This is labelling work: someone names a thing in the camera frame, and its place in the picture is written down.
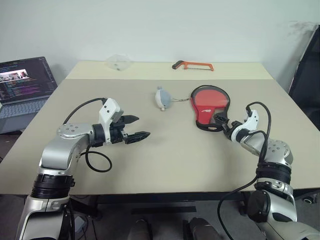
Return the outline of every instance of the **gray floor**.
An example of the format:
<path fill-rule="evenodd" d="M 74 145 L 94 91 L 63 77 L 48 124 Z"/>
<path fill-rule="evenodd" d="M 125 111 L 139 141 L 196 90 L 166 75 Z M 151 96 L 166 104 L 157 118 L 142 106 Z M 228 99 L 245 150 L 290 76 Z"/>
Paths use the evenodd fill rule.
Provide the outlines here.
<path fill-rule="evenodd" d="M 16 136 L 0 136 L 0 157 L 4 157 Z M 217 201 L 172 202 L 158 204 L 103 204 L 98 208 L 103 218 L 95 221 L 97 239 L 99 240 L 126 240 L 130 227 L 138 219 L 146 219 L 152 225 L 154 240 L 182 240 L 182 221 L 193 217 L 205 218 L 219 233 L 223 233 L 217 217 Z M 296 201 L 298 220 L 320 231 L 320 203 L 306 204 Z M 132 209 L 154 207 L 185 207 L 195 206 L 196 212 L 168 213 L 168 214 L 132 214 Z M 24 207 L 24 199 L 13 195 L 0 195 L 0 240 L 13 240 L 15 237 L 20 214 Z M 264 240 L 257 226 L 238 212 L 235 202 L 226 201 L 221 208 L 222 218 L 229 232 L 237 240 Z M 94 240 L 91 220 L 86 231 L 86 239 Z"/>

